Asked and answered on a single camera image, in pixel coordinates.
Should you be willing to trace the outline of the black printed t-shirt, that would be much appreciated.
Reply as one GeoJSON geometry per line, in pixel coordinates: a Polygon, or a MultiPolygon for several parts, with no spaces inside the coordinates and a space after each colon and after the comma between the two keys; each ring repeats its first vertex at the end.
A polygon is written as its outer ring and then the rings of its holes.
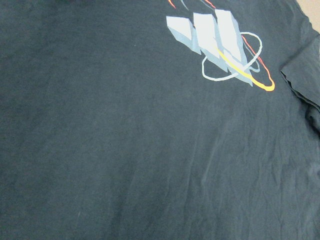
{"type": "Polygon", "coordinates": [[[0,237],[319,239],[298,2],[1,1],[0,237]]]}

